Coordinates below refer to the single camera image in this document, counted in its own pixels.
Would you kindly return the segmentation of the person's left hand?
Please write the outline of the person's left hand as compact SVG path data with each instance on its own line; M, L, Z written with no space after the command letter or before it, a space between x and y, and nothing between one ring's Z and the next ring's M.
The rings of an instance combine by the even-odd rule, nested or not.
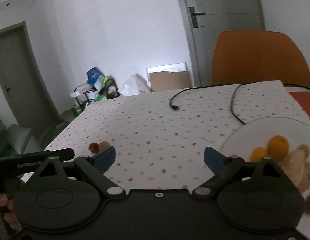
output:
M23 180L18 180L18 183L12 185L6 193L0 191L0 208L3 209L3 220L13 229L21 230L21 224L14 210L14 198L21 187L25 184Z

